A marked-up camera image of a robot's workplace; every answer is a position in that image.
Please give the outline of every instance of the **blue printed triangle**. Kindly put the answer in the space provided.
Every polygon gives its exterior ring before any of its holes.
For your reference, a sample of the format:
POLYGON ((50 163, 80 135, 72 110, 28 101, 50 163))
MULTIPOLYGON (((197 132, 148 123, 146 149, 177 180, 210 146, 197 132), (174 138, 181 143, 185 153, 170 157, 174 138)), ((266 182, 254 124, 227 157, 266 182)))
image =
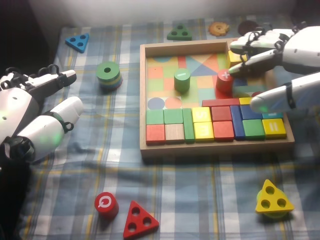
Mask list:
POLYGON ((189 70, 190 73, 192 73, 201 65, 201 62, 194 60, 191 56, 186 56, 185 62, 186 68, 189 70))
POLYGON ((86 50, 89 37, 89 33, 71 36, 65 39, 65 44, 83 54, 86 50))
POLYGON ((197 69, 191 72, 192 77, 212 75, 217 75, 217 73, 203 64, 201 64, 197 69))

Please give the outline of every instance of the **checkered fabric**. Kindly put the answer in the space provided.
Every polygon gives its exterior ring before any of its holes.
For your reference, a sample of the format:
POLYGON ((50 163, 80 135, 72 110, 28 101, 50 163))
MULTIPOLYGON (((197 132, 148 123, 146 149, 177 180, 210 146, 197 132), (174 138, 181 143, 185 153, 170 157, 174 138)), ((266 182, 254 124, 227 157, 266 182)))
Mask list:
MULTIPOLYGON (((182 21, 194 40, 215 39, 213 21, 230 25, 223 38, 238 37, 245 20, 290 28, 283 15, 182 21)), ((130 202, 137 201, 160 223, 144 239, 154 240, 308 240, 320 239, 320 130, 305 111, 290 114, 296 140, 292 151, 206 157, 163 158, 143 162, 139 149, 140 45, 171 42, 168 32, 180 23, 148 23, 99 28, 64 28, 55 63, 74 69, 77 80, 45 102, 44 111, 78 96, 84 113, 63 143, 32 164, 32 179, 18 234, 27 240, 120 240, 130 202), (89 33, 84 53, 65 38, 89 33), (97 65, 119 64, 123 83, 111 93, 100 90, 97 65), (282 220, 255 213, 256 196, 266 179, 283 190, 295 210, 282 220), (95 197, 115 195, 114 221, 99 218, 95 197)), ((297 77, 275 69, 278 84, 297 77)))

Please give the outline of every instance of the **red cylinder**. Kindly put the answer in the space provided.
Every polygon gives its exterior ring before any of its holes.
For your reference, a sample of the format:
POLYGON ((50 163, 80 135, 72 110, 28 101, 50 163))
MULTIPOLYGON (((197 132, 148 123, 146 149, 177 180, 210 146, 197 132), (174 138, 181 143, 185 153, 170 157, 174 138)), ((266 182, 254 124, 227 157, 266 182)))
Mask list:
POLYGON ((232 86, 234 84, 234 78, 230 76, 228 69, 223 69, 218 72, 216 79, 216 88, 225 94, 232 94, 232 86))
POLYGON ((96 196, 94 207, 102 217, 109 220, 114 219, 119 212, 117 200, 110 192, 102 192, 96 196))

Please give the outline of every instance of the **triangle block with holes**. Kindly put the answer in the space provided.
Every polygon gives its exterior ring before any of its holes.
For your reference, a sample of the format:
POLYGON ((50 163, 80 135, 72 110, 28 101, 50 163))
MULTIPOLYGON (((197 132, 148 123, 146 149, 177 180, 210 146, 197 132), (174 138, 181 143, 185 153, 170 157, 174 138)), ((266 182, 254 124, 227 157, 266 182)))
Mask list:
POLYGON ((191 41, 192 34, 183 24, 178 24, 174 29, 172 29, 166 36, 168 40, 178 40, 178 41, 191 41))
POLYGON ((89 40, 89 33, 77 35, 77 36, 71 36, 65 39, 65 44, 67 44, 69 47, 73 48, 74 50, 77 50, 80 53, 84 53, 88 44, 89 40))
POLYGON ((295 207, 287 196, 280 189, 276 188, 270 180, 265 180, 255 207, 255 212, 259 214, 284 213, 291 212, 293 209, 295 207))
POLYGON ((125 240, 140 238, 157 231, 158 228, 159 222, 138 203, 131 201, 123 230, 123 238, 125 240))

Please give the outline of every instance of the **orange circle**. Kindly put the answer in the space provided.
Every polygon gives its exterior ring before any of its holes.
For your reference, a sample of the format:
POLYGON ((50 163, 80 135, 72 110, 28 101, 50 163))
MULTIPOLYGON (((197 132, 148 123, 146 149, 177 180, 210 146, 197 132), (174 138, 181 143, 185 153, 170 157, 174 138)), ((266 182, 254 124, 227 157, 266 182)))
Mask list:
POLYGON ((182 102, 178 97, 168 97, 165 100, 165 107, 167 109, 179 109, 182 106, 182 102))

